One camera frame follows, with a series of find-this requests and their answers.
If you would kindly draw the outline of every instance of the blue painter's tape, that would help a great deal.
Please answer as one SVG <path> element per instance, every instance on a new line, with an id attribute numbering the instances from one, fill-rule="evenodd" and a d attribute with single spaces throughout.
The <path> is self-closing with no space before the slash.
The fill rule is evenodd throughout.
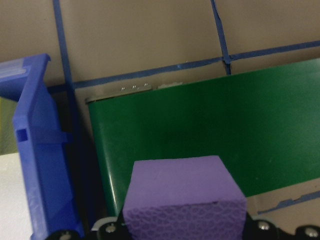
<path id="1" fill-rule="evenodd" d="M 226 74 L 230 75 L 231 74 L 231 66 L 230 65 L 231 65 L 232 60 L 231 60 L 229 53 L 228 53 L 228 47 L 227 47 L 224 27 L 222 25 L 222 20 L 219 16 L 219 12 L 218 12 L 215 0 L 211 0 L 211 5 L 212 5 L 212 9 L 213 9 L 213 15 L 214 15 L 214 19 L 215 19 L 216 29 L 217 29 L 218 36 L 219 36 L 223 61 L 225 63 L 225 71 L 226 71 Z"/>
<path id="2" fill-rule="evenodd" d="M 298 44 L 293 44 L 288 46 L 279 46 L 279 47 L 268 48 L 263 50 L 238 53 L 238 54 L 231 55 L 230 58 L 231 58 L 231 61 L 235 61 L 240 59 L 249 59 L 249 58 L 254 58 L 259 56 L 278 54 L 278 53 L 315 48 L 315 47 L 320 47 L 320 40 L 303 42 L 303 43 L 298 43 Z"/>
<path id="3" fill-rule="evenodd" d="M 203 67 L 213 63 L 217 63 L 219 61 L 222 61 L 222 59 L 223 59 L 222 57 L 216 57 L 216 58 L 211 58 L 211 59 L 206 59 L 201 61 L 192 61 L 192 62 L 181 63 L 177 65 L 170 65 L 170 66 L 158 67 L 158 68 L 153 68 L 148 70 L 125 73 L 125 74 L 120 74 L 115 76 L 107 76 L 107 77 L 101 77 L 101 78 L 96 78 L 91 80 L 85 80 L 85 81 L 75 82 L 74 88 L 75 89 L 86 88 L 86 87 L 92 87 L 92 86 L 97 86 L 101 84 L 111 83 L 115 81 L 143 78 L 143 77 L 148 77 L 156 74 L 198 68 L 198 67 Z"/>
<path id="4" fill-rule="evenodd" d="M 70 90 L 72 91 L 73 82 L 72 82 L 72 75 L 71 75 L 71 69 L 70 69 L 70 63 L 69 63 L 69 57 L 68 57 L 64 24 L 63 24 L 62 15 L 61 15 L 60 0 L 53 0 L 53 9 L 54 9 L 56 30 L 58 33 L 58 40 L 59 40 L 59 46 L 60 46 L 65 83 L 70 87 Z"/>
<path id="5" fill-rule="evenodd" d="M 282 201 L 276 207 L 273 207 L 271 209 L 264 210 L 264 211 L 258 211 L 258 214 L 259 215 L 265 214 L 268 212 L 272 212 L 272 211 L 275 211 L 278 209 L 283 209 L 283 208 L 286 208 L 286 207 L 289 207 L 292 205 L 300 204 L 300 203 L 307 202 L 307 201 L 314 200 L 314 199 L 318 199 L 318 198 L 320 198 L 320 191 L 312 192 L 312 193 L 309 193 L 306 195 L 302 195 L 297 200 L 288 199 L 288 200 Z"/>

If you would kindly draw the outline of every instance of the white surface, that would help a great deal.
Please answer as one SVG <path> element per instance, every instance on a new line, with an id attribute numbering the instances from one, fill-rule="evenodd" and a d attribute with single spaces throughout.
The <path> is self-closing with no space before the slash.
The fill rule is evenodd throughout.
<path id="1" fill-rule="evenodd" d="M 18 153 L 0 155 L 0 209 L 0 239 L 30 239 L 32 227 Z"/>

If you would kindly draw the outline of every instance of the cardboard panel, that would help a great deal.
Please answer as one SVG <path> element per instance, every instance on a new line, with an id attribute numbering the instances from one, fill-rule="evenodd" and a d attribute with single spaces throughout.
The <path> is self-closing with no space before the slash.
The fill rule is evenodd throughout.
<path id="1" fill-rule="evenodd" d="M 216 0 L 230 54 L 320 40 L 318 0 Z"/>
<path id="2" fill-rule="evenodd" d="M 220 57 L 208 0 L 64 0 L 74 81 Z"/>
<path id="3" fill-rule="evenodd" d="M 45 83 L 64 83 L 52 1 L 1 0 L 0 23 L 0 62 L 47 53 Z"/>

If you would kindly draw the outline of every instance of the purple foam cube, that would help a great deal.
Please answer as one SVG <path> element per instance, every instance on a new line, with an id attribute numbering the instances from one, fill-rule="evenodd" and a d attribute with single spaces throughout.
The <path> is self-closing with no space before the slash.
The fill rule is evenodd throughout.
<path id="1" fill-rule="evenodd" d="M 247 201 L 218 156 L 134 163 L 123 217 L 134 240 L 240 240 Z"/>

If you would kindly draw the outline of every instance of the purple cube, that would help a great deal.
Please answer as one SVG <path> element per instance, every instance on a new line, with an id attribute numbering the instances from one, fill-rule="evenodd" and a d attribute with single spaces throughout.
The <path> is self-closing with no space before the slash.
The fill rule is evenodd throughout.
<path id="1" fill-rule="evenodd" d="M 240 240 L 247 200 L 218 156 L 134 163 L 123 217 L 134 240 Z"/>

